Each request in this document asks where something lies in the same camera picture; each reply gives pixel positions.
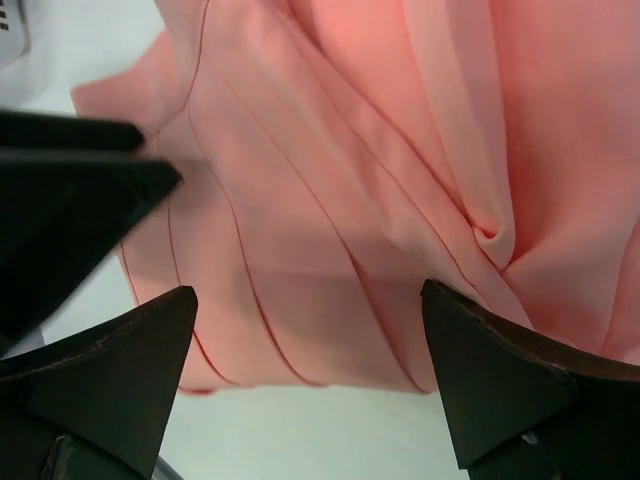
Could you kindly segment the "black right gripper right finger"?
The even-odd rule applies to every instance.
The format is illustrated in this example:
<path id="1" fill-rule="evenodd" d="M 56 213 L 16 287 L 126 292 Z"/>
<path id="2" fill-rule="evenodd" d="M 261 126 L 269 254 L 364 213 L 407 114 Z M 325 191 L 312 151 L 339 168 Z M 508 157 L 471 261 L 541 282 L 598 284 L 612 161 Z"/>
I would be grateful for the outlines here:
<path id="1" fill-rule="evenodd" d="M 470 478 L 638 478 L 638 367 L 540 335 L 436 281 L 421 296 L 456 460 Z"/>

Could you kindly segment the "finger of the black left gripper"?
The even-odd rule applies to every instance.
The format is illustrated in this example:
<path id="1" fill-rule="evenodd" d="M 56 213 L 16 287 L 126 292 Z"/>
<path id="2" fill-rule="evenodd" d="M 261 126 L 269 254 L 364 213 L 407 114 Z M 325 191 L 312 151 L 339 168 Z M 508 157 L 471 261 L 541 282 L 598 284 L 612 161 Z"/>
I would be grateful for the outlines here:
<path id="1" fill-rule="evenodd" d="M 136 151 L 142 133 L 126 122 L 1 111 L 1 147 L 30 150 Z"/>
<path id="2" fill-rule="evenodd" d="M 180 181 L 162 159 L 2 152 L 2 349 L 46 321 Z"/>

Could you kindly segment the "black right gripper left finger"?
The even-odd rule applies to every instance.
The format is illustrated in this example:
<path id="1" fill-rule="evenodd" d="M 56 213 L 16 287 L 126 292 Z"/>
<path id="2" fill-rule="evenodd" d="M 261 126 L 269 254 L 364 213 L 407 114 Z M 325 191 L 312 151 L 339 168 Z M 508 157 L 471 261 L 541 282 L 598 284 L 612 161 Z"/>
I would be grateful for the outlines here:
<path id="1" fill-rule="evenodd" d="M 2 478 L 151 478 L 197 308 L 178 287 L 2 361 Z"/>

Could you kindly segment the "pink skirt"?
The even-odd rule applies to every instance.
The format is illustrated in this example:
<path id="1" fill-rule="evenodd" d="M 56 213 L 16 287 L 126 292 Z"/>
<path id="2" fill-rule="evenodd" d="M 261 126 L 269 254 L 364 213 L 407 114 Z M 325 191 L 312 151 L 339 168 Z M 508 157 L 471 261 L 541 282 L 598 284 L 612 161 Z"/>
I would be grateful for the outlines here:
<path id="1" fill-rule="evenodd" d="M 639 360 L 635 1 L 161 1 L 129 70 L 76 87 L 182 186 L 119 246 L 192 286 L 190 394 L 428 393 L 420 290 Z"/>

